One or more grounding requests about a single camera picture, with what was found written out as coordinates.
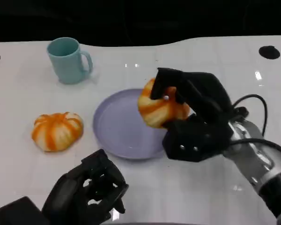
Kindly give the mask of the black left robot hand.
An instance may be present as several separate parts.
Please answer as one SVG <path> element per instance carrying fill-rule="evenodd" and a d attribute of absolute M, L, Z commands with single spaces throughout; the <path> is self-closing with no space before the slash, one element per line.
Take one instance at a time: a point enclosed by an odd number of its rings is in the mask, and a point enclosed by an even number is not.
<path fill-rule="evenodd" d="M 112 209 L 125 213 L 122 197 L 128 188 L 120 170 L 99 149 L 58 179 L 42 214 L 52 225 L 100 225 L 111 218 Z"/>

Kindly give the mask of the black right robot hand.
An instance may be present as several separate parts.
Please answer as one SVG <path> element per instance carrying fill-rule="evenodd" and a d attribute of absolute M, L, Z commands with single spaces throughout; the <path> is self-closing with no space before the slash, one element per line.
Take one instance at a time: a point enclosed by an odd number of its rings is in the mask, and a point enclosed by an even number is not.
<path fill-rule="evenodd" d="M 158 68 L 150 98 L 161 99 L 169 87 L 176 88 L 176 102 L 186 103 L 194 115 L 164 123 L 167 133 L 163 148 L 167 157 L 201 162 L 222 154 L 233 131 L 229 126 L 232 103 L 220 81 L 211 73 Z"/>

